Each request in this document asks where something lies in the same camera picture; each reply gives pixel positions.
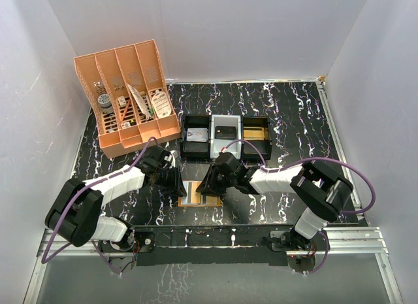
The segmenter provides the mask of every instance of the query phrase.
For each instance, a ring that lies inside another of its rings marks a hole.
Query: marble pattern
[[[315,82],[241,84],[175,84],[169,93],[180,123],[186,114],[238,114],[268,116],[273,126],[270,167],[310,156],[338,159]],[[163,144],[180,150],[180,140]],[[100,150],[95,118],[91,113],[74,168],[74,176],[87,179],[120,169],[138,152],[108,159]],[[185,161],[177,153],[183,180],[202,180],[209,164]],[[347,210],[353,210],[350,202]],[[245,195],[228,189],[223,205],[182,208],[177,199],[163,197],[157,186],[130,192],[106,206],[107,216],[119,216],[136,226],[225,224],[293,224],[305,204],[294,194]],[[356,216],[338,222],[357,223]]]

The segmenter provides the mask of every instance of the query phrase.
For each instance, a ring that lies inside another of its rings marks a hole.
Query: gray floor
[[[119,279],[98,257],[60,256],[47,267],[37,303],[389,303],[373,254],[331,254],[306,278],[288,270],[158,265]]]

